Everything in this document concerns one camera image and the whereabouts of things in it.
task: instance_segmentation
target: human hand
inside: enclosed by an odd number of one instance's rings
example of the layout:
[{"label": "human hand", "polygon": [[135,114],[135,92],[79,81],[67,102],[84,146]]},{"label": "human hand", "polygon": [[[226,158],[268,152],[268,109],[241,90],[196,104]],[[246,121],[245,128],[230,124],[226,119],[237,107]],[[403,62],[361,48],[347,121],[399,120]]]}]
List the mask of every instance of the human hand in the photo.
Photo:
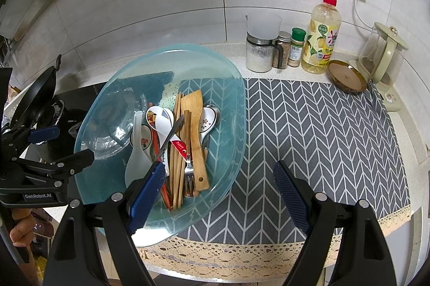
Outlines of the human hand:
[{"label": "human hand", "polygon": [[12,209],[12,218],[17,222],[9,236],[15,247],[28,247],[33,240],[36,221],[30,212],[31,209]]}]

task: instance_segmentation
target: glass kettle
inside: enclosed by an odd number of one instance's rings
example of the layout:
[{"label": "glass kettle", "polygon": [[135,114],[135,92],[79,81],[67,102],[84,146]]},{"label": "glass kettle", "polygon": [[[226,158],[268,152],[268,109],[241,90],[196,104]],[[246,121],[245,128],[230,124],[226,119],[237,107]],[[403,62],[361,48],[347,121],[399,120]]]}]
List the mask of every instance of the glass kettle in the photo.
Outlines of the glass kettle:
[{"label": "glass kettle", "polygon": [[389,111],[400,109],[392,86],[397,79],[407,50],[408,45],[397,34],[395,27],[387,27],[375,22],[358,58],[358,70],[367,81],[372,80],[375,83]]}]

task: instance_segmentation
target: brown glass bowl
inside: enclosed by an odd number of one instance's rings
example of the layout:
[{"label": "brown glass bowl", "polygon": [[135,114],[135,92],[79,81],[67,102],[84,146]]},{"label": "brown glass bowl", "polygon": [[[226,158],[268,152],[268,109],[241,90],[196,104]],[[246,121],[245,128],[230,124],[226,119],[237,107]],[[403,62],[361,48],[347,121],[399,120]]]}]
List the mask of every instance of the brown glass bowl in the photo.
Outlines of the brown glass bowl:
[{"label": "brown glass bowl", "polygon": [[367,88],[366,79],[350,64],[341,60],[331,60],[327,64],[330,80],[346,93],[363,92]]}]

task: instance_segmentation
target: clear plastic bowl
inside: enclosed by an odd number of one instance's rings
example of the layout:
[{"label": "clear plastic bowl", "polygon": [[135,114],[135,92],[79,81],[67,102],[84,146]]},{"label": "clear plastic bowl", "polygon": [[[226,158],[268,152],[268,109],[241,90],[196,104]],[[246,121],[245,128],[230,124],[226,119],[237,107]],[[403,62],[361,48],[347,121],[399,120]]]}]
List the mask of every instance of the clear plastic bowl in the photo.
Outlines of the clear plastic bowl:
[{"label": "clear plastic bowl", "polygon": [[[102,202],[126,189],[124,172],[131,153],[127,138],[139,103],[173,109],[178,91],[187,95],[197,89],[202,90],[203,105],[215,104],[221,111],[220,122],[205,139],[210,188],[197,198],[184,198],[182,207],[172,212],[161,198],[156,201],[145,226],[133,235],[137,247],[163,241],[196,223],[229,191],[245,152],[242,76],[228,59],[205,47],[180,44],[161,48],[119,70],[103,87],[79,129],[75,152],[91,148],[91,144],[97,144],[100,152],[95,151],[94,163],[76,175],[77,187],[84,204]],[[120,103],[127,107],[114,107]],[[112,141],[118,136],[120,144]]]}]

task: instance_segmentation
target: gray chevron mat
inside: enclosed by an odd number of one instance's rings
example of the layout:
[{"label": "gray chevron mat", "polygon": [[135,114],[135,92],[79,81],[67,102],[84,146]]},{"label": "gray chevron mat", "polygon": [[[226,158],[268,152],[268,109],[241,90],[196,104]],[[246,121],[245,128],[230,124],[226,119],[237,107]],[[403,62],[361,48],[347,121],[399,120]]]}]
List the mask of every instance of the gray chevron mat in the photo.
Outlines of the gray chevron mat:
[{"label": "gray chevron mat", "polygon": [[251,78],[245,87],[241,170],[223,201],[179,237],[227,244],[305,240],[276,190],[278,159],[336,202],[366,198],[378,218],[409,204],[396,135],[374,86],[351,95],[327,83]]}]

